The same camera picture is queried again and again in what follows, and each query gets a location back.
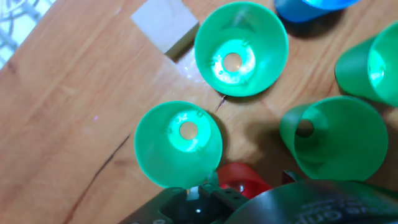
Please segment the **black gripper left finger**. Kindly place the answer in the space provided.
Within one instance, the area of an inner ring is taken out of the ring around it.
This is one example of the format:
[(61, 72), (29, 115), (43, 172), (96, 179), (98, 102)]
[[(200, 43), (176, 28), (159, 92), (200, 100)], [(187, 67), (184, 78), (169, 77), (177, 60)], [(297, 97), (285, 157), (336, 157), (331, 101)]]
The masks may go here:
[(199, 185), (193, 194), (180, 187), (164, 189), (120, 224), (224, 223), (248, 199), (234, 189)]

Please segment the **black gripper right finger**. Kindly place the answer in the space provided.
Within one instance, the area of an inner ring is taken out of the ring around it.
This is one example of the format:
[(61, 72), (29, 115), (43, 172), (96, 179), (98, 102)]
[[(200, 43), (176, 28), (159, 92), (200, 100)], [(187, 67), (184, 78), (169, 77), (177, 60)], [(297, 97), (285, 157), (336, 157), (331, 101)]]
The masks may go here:
[(282, 174), (282, 184), (290, 184), (293, 182), (302, 181), (303, 178), (292, 170), (284, 170)]

